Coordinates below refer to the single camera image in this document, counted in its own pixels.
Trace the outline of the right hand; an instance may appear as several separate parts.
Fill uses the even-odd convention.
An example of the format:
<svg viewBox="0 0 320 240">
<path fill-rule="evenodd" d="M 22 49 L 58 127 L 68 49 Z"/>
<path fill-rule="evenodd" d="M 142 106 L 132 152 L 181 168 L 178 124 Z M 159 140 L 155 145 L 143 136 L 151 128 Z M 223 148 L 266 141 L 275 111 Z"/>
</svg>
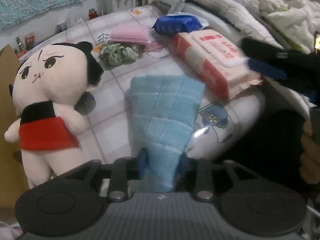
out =
<svg viewBox="0 0 320 240">
<path fill-rule="evenodd" d="M 300 175 L 308 184 L 318 184 L 320 181 L 319 145 L 313 139 L 311 121 L 304 122 L 301 136 L 303 154 L 301 155 Z"/>
</svg>

